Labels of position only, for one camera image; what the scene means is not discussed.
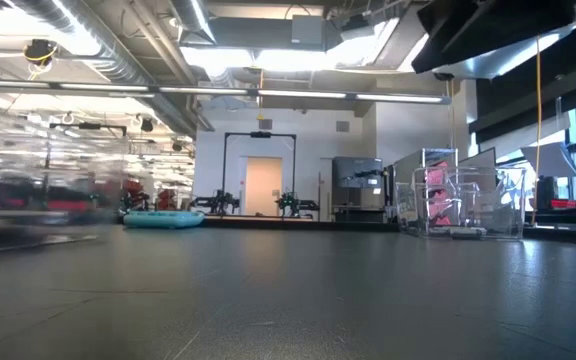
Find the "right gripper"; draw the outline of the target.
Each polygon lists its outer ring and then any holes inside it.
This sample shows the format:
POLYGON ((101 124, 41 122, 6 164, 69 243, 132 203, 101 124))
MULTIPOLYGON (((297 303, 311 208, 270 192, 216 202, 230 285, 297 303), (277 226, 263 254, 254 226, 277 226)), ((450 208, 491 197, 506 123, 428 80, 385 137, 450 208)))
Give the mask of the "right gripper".
POLYGON ((518 0, 432 0, 417 13, 428 40, 415 73, 460 62, 512 42, 518 0))

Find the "clear plastic bin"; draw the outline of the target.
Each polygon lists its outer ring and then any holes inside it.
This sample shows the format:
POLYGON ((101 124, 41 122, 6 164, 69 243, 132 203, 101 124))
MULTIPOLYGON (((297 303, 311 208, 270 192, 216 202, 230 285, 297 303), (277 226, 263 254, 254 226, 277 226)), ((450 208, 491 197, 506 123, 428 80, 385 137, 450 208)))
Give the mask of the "clear plastic bin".
POLYGON ((423 238, 467 239, 467 240, 502 240, 519 239, 523 234, 525 222, 525 174, 522 168, 495 168, 497 187, 486 205, 480 211, 473 211, 466 203, 458 187, 458 167, 447 169, 450 184, 454 188, 454 224, 449 226, 485 228, 487 235, 482 238, 432 237, 428 235, 421 210, 419 180, 415 169, 407 182, 395 184, 396 217, 401 231, 423 238))
POLYGON ((72 117, 0 108, 0 251, 98 238, 117 222, 129 137, 50 129, 72 117))

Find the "silver ventilation unit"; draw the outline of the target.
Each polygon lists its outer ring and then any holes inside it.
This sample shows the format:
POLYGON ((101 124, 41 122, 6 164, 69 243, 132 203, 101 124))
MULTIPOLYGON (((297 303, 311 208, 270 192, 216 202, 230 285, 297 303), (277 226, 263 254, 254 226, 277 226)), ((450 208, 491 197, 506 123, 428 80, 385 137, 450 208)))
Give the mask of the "silver ventilation unit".
POLYGON ((432 72, 465 79, 493 79, 535 57, 538 51, 546 50, 574 30, 576 30, 576 21, 543 35, 491 50, 458 63, 435 68, 432 72))

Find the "grey panel board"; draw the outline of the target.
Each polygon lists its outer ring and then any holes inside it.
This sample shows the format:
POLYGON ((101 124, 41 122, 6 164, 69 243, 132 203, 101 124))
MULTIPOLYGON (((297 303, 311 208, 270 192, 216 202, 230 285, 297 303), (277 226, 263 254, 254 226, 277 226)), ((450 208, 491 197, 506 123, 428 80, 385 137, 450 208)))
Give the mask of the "grey panel board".
POLYGON ((495 160, 491 148, 459 162, 458 187, 473 211, 482 210, 497 187, 495 160))

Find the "grey ceiling box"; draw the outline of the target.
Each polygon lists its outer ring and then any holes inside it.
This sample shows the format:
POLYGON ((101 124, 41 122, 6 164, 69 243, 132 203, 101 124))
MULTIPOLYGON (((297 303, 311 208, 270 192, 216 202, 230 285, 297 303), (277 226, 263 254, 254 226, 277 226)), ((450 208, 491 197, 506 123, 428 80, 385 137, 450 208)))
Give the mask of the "grey ceiling box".
POLYGON ((310 15, 293 15, 291 25, 292 49, 306 51, 323 51, 325 49, 325 22, 323 18, 310 15))

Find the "pink cloth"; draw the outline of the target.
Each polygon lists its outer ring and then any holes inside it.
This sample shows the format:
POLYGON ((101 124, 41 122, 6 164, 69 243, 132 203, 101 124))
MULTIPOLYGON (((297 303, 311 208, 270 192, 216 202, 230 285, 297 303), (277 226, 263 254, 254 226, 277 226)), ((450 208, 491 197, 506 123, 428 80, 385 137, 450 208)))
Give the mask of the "pink cloth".
POLYGON ((449 226, 454 224, 453 191, 449 189, 445 178, 448 163, 434 164, 427 172, 426 212, 431 226, 449 226))

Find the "long ceiling light bar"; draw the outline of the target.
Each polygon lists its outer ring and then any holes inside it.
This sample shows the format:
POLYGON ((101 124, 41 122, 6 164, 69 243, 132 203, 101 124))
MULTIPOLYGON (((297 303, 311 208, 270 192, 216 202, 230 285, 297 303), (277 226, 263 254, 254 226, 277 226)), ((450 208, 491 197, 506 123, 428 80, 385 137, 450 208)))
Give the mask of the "long ceiling light bar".
POLYGON ((451 98, 438 95, 416 95, 395 93, 364 93, 314 90, 277 90, 257 88, 215 88, 197 86, 159 86, 159 85, 121 85, 95 83, 66 83, 52 81, 23 81, 0 79, 2 92, 31 91, 49 93, 51 91, 103 93, 109 96, 153 97, 155 94, 184 94, 210 96, 249 96, 249 97, 285 97, 322 100, 371 101, 387 103, 411 103, 448 105, 451 98))

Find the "dark monitor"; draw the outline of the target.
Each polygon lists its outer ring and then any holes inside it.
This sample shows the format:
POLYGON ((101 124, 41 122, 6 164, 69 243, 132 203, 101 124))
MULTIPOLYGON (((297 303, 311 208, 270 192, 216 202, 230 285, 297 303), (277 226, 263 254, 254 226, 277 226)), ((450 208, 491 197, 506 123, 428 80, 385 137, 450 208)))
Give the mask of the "dark monitor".
POLYGON ((381 188, 383 163, 379 158, 335 157, 332 179, 339 188, 381 188))

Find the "beige door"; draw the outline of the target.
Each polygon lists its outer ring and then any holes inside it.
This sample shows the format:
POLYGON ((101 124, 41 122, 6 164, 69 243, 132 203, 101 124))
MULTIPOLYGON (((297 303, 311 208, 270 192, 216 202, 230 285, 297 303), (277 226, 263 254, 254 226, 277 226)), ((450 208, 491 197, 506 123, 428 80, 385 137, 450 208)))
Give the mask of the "beige door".
POLYGON ((281 195, 282 159, 249 157, 245 179, 245 214, 277 216, 281 195))

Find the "red crate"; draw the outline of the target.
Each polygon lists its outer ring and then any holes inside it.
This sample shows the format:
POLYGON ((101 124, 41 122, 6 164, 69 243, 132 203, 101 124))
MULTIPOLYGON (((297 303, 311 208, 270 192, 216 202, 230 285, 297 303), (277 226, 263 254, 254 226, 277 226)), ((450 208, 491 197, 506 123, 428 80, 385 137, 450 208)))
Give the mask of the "red crate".
POLYGON ((158 211, 173 211, 177 209, 176 191, 163 189, 157 194, 156 208, 158 211))

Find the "teal oval tray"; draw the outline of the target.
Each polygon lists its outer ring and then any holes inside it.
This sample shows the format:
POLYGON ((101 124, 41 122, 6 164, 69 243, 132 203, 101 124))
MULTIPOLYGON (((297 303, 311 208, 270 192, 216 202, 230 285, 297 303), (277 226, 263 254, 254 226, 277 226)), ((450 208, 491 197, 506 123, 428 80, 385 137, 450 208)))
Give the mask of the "teal oval tray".
POLYGON ((179 229, 196 227, 205 215, 193 211, 152 211, 131 212, 123 217, 123 224, 131 228, 179 229))

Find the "silver spiral air duct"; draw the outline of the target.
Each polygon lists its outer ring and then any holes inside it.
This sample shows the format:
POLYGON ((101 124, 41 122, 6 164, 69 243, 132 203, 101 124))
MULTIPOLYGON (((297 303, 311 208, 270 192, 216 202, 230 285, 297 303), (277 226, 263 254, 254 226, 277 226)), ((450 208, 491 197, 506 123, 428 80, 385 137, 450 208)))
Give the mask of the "silver spiral air duct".
POLYGON ((150 85, 152 77, 129 53, 84 0, 6 0, 53 29, 55 41, 83 56, 94 71, 111 83, 150 85))

